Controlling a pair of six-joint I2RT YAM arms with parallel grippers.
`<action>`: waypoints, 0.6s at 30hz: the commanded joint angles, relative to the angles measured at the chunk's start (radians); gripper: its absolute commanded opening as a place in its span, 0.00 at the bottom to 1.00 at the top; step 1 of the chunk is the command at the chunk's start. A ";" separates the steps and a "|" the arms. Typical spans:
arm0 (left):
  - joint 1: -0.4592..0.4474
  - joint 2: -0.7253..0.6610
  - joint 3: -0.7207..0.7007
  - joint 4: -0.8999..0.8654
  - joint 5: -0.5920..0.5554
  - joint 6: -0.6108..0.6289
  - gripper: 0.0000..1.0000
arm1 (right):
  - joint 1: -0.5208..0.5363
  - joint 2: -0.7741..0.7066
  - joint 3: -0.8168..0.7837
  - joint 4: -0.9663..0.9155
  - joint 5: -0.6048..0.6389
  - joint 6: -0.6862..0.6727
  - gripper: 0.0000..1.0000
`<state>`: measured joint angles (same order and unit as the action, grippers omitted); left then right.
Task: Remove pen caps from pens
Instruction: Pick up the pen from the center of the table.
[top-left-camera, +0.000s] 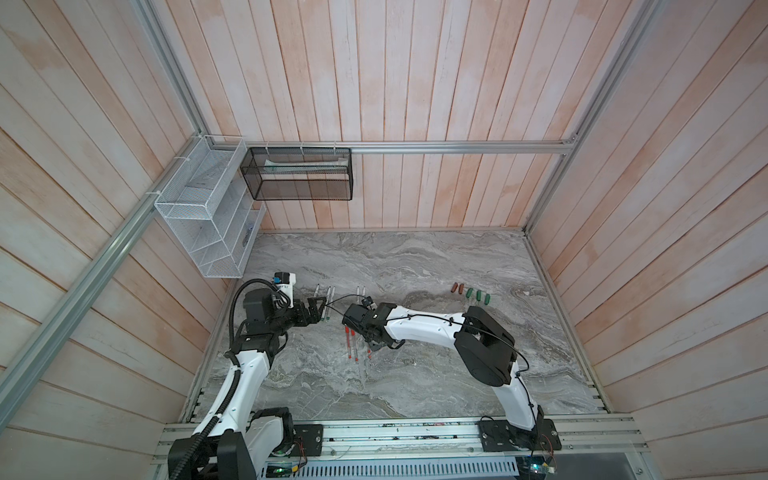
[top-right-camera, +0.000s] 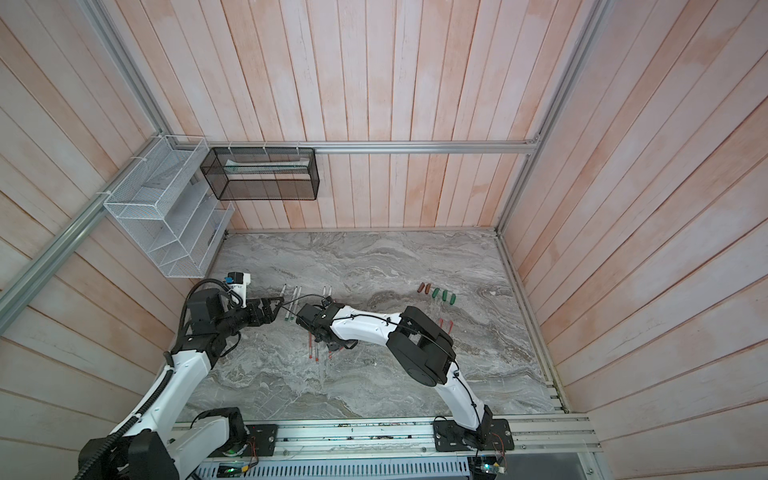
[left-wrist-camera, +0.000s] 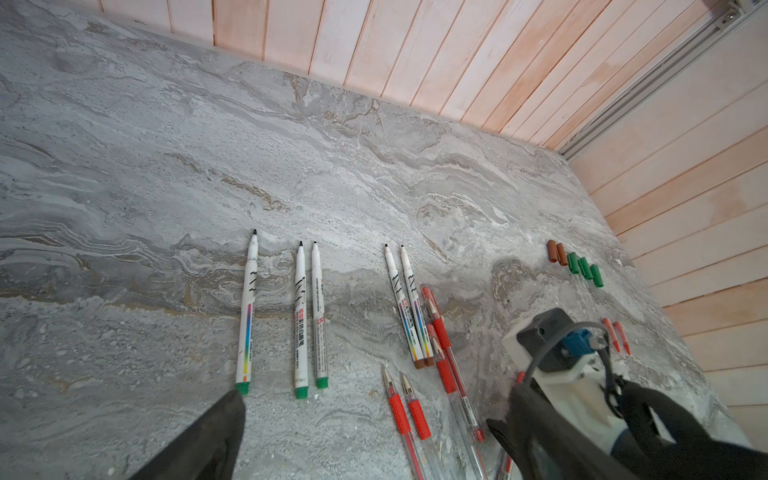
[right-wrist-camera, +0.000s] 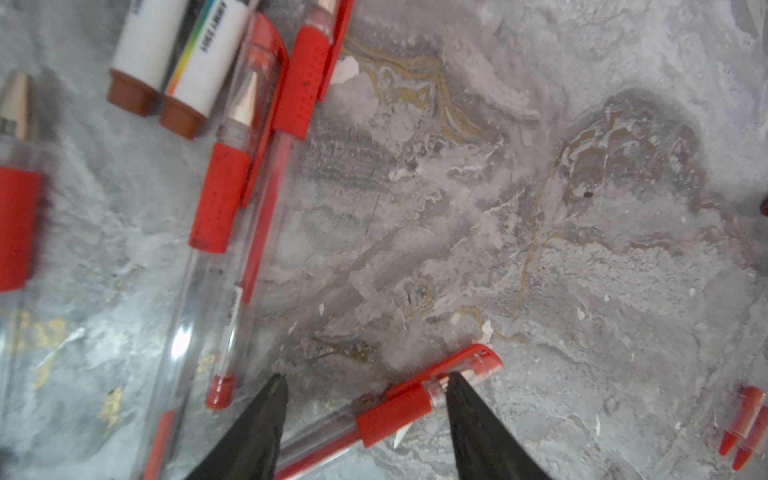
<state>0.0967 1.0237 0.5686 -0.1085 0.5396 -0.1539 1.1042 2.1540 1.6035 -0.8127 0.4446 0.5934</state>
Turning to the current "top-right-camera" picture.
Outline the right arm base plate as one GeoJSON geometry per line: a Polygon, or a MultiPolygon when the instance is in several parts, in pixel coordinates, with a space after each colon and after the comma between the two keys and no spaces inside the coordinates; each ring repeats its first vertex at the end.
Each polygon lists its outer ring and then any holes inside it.
{"type": "Polygon", "coordinates": [[[492,419],[484,430],[484,436],[459,426],[453,420],[436,419],[432,422],[432,427],[435,449],[438,452],[507,452],[515,449],[511,428],[506,419],[492,419]]]}

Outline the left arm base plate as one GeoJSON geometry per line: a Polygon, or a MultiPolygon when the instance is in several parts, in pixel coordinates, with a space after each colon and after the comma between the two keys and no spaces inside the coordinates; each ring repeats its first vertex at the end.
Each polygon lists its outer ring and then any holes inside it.
{"type": "Polygon", "coordinates": [[[271,457],[274,455],[279,426],[277,424],[247,424],[244,457],[271,457]]]}

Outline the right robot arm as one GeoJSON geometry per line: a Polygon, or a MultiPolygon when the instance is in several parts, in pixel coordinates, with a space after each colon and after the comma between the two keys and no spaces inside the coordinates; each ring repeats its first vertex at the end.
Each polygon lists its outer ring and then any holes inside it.
{"type": "Polygon", "coordinates": [[[470,388],[453,339],[419,308],[385,314],[341,303],[305,305],[296,323],[330,351],[352,349],[360,342],[386,347],[413,380],[436,389],[458,427],[477,438],[487,435],[492,411],[470,388]]]}

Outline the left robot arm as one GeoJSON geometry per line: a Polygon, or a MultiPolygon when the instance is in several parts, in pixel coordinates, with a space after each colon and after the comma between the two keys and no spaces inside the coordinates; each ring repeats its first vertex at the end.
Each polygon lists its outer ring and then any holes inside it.
{"type": "Polygon", "coordinates": [[[231,352],[227,341],[247,327],[274,322],[281,296],[249,302],[245,287],[206,278],[185,298],[173,347],[150,390],[107,436],[89,440],[78,456],[78,479],[187,479],[217,450],[240,452],[248,431],[240,410],[200,414],[178,439],[176,421],[198,384],[231,352]]]}

